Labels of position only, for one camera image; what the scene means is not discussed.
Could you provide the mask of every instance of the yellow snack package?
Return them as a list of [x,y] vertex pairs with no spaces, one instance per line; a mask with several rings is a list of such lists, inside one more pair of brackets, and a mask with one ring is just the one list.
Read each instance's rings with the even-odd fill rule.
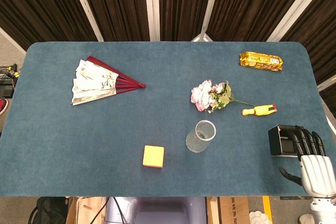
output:
[[270,71],[282,70],[283,61],[279,56],[260,54],[258,52],[242,52],[239,57],[240,65]]

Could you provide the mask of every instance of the yellow toy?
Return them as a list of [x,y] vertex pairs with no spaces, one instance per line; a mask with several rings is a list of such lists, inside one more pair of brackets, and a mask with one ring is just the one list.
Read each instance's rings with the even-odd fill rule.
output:
[[256,106],[253,109],[242,110],[242,115],[269,115],[277,112],[275,104]]

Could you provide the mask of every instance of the black bag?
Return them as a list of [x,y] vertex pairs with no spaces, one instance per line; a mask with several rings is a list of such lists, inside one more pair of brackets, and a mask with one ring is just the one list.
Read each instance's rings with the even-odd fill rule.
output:
[[68,200],[65,197],[41,197],[29,216],[28,224],[65,224]]

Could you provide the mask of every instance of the blue felt surface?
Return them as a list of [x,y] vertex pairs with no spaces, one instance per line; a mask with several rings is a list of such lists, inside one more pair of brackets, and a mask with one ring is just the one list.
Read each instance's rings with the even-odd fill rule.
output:
[[[250,50],[278,55],[283,71],[239,65]],[[93,55],[146,83],[146,89],[71,106],[80,59]],[[266,117],[231,103],[198,112],[191,89],[230,82],[237,99],[276,103]],[[217,135],[190,152],[189,131],[211,120]],[[302,125],[318,132],[335,161],[306,50],[296,42],[44,42],[32,45],[0,139],[0,195],[208,196],[304,195],[279,165],[299,175],[296,158],[271,157],[268,130]],[[163,169],[142,166],[144,145],[165,147]]]

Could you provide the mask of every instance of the white curtain pole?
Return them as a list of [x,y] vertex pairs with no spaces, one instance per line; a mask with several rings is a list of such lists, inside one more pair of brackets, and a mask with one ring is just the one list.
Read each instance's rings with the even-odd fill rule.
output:
[[148,27],[151,41],[160,41],[160,6],[159,0],[146,0]]
[[322,82],[321,84],[319,84],[317,86],[317,89],[319,90],[319,92],[321,92],[322,90],[330,87],[331,85],[334,85],[336,83],[336,74],[334,74],[332,77],[330,77],[328,80]]
[[202,41],[204,41],[205,33],[208,29],[208,25],[209,25],[209,21],[211,18],[212,10],[214,8],[214,4],[215,4],[215,0],[208,0],[208,4],[206,6],[206,11],[205,11],[204,19],[203,19],[202,30],[201,30],[201,33],[199,34],[199,39]]
[[92,13],[92,10],[91,10],[91,7],[89,5],[88,0],[79,0],[79,1],[82,4],[83,10],[84,10],[86,16],[88,17],[88,20],[90,22],[90,25],[93,29],[93,32],[94,32],[95,36],[97,37],[97,40],[99,42],[103,42],[104,41],[103,36],[102,36],[102,34],[99,30],[98,24],[96,22],[96,19],[94,18],[94,15]]
[[267,41],[280,41],[312,0],[295,0]]

